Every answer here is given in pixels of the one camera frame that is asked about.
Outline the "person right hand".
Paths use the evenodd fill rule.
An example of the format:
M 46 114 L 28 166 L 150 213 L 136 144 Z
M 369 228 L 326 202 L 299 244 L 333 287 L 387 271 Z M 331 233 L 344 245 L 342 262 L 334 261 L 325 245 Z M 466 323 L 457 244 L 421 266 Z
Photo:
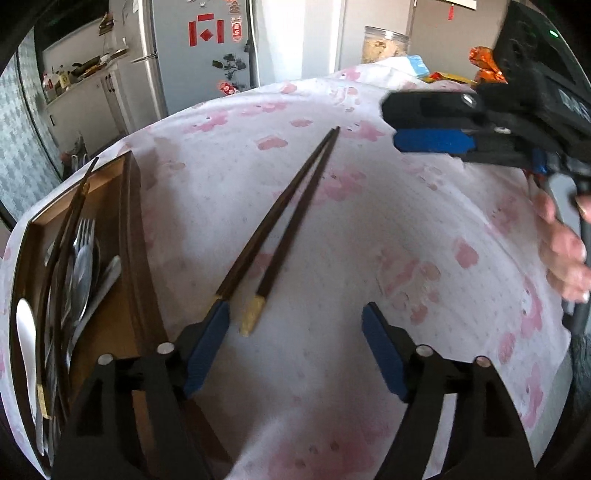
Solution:
M 590 299 L 590 268 L 587 247 L 568 226 L 557 219 L 552 198 L 543 190 L 533 205 L 539 238 L 539 257 L 547 269 L 547 282 L 563 300 L 579 304 Z

